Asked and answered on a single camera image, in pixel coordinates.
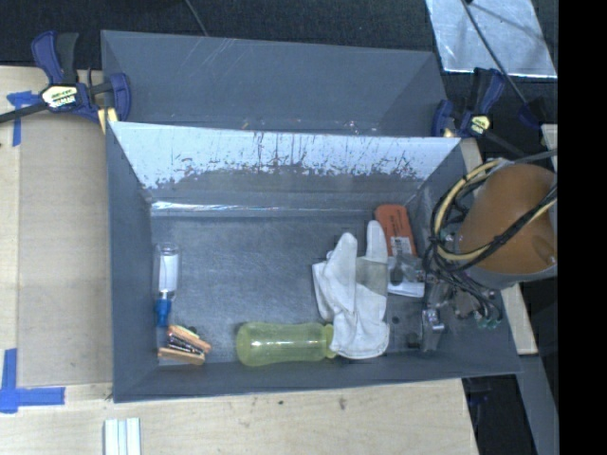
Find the small vial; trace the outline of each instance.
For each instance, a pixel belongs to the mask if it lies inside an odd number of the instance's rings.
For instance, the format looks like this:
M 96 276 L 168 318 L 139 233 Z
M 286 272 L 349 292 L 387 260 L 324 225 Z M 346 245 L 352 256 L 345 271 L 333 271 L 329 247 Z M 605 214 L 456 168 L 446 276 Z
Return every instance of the small vial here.
M 179 287 L 181 261 L 174 243 L 158 243 L 154 248 L 154 298 L 156 326 L 166 327 L 172 301 Z

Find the black floor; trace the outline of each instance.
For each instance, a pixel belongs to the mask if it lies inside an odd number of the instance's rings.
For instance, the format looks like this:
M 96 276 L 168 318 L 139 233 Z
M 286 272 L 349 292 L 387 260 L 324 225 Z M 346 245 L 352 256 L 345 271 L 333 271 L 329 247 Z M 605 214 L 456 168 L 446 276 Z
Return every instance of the black floor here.
M 435 51 L 424 0 L 191 0 L 210 35 L 270 41 Z M 554 65 L 559 66 L 559 0 L 532 0 Z M 182 0 L 0 0 L 0 64 L 33 65 L 29 44 L 39 33 L 77 31 L 75 64 L 101 68 L 100 30 L 197 34 Z M 444 73 L 451 100 L 469 94 L 470 75 Z M 542 98 L 543 120 L 558 123 L 558 84 L 516 79 L 529 99 Z M 526 153 L 545 150 L 538 132 L 516 118 L 520 103 L 508 88 L 493 108 L 493 131 Z M 509 153 L 480 142 L 487 156 Z M 524 298 L 539 335 L 540 350 L 558 402 L 555 280 L 524 286 Z M 533 454 L 516 382 L 512 376 L 476 380 L 471 413 L 483 454 Z

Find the blue tape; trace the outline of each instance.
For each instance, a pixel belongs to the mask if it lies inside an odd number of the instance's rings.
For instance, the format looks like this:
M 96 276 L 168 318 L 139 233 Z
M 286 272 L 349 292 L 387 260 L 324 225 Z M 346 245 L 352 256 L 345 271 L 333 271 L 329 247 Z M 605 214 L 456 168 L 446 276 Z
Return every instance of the blue tape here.
M 0 412 L 16 413 L 22 406 L 55 406 L 65 404 L 65 388 L 17 388 L 17 350 L 4 352 Z
M 31 106 L 41 102 L 40 97 L 31 91 L 22 91 L 21 93 L 10 93 L 7 100 L 18 110 L 22 106 Z M 16 147 L 21 143 L 21 119 L 17 118 L 12 127 L 12 146 Z

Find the cable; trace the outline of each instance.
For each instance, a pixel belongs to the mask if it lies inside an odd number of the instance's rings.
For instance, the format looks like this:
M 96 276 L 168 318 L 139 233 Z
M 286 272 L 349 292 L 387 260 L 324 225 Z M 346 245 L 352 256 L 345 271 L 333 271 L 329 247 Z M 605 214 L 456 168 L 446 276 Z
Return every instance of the cable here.
M 207 28 L 205 27 L 205 25 L 202 23 L 202 20 L 200 20 L 200 17 L 198 16 L 198 12 L 196 11 L 196 9 L 193 7 L 192 2 L 190 2 L 190 0 L 183 0 L 186 5 L 188 6 L 188 9 L 190 9 L 190 12 L 193 15 L 193 18 L 196 20 L 196 23 L 198 24 L 198 26 L 200 27 L 200 30 L 202 31 L 202 34 L 205 37 L 209 37 L 209 32 L 207 31 Z
M 523 158 L 518 158 L 517 160 L 514 160 L 514 163 L 537 162 L 538 160 L 543 160 L 544 158 L 550 158 L 551 156 L 556 156 L 557 150 L 558 149 L 553 148 L 552 150 L 548 150 L 547 152 L 541 152 L 541 153 L 535 154 L 535 155 L 524 156 Z
M 468 18 L 470 19 L 470 22 L 472 23 L 472 25 L 476 29 L 476 33 L 478 33 L 478 36 L 481 38 L 481 41 L 483 41 L 483 44 L 485 45 L 485 48 L 487 49 L 487 52 L 490 54 L 491 59 L 493 59 L 493 61 L 500 68 L 500 71 L 502 72 L 502 74 L 504 74 L 504 77 L 508 81 L 508 84 L 510 84 L 510 87 L 514 90 L 514 92 L 516 93 L 516 95 L 519 97 L 519 100 L 521 100 L 523 102 L 524 106 L 527 106 L 528 102 L 527 102 L 526 98 L 524 97 L 524 95 L 521 92 L 521 90 L 516 86 L 516 84 L 514 83 L 514 81 L 510 78 L 510 76 L 508 76 L 508 73 L 506 72 L 506 69 L 502 65 L 501 61 L 495 55 L 495 52 L 493 52 L 493 49 L 491 49 L 491 46 L 489 45 L 489 42 L 487 42 L 487 39 L 485 38 L 485 35 L 483 34 L 483 32 L 481 31 L 481 29 L 478 27 L 478 24 L 474 20 L 474 17 L 472 16 L 472 12 L 470 11 L 470 9 L 468 7 L 468 4 L 466 3 L 466 0 L 460 0 L 460 1 L 462 2 L 462 5 L 464 6 L 464 10 L 468 14 Z

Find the clamp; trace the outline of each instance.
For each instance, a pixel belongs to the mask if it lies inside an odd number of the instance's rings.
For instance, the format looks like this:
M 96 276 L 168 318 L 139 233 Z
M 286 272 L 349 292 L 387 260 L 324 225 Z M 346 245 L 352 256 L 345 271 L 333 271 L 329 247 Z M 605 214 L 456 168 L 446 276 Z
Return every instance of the clamp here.
M 103 128 L 105 109 L 94 102 L 95 95 L 113 92 L 113 109 L 116 118 L 127 119 L 131 109 L 131 91 L 123 73 L 112 74 L 109 82 L 93 86 L 79 82 L 73 67 L 77 33 L 59 34 L 49 30 L 38 35 L 31 43 L 31 53 L 36 65 L 48 77 L 48 86 L 39 93 L 39 100 L 0 115 L 0 123 L 22 118 L 40 111 L 71 113 L 98 123 Z
M 432 120 L 433 137 L 480 137 L 491 126 L 489 110 L 506 87 L 504 75 L 497 69 L 474 69 L 470 98 L 456 109 L 449 100 L 441 100 Z

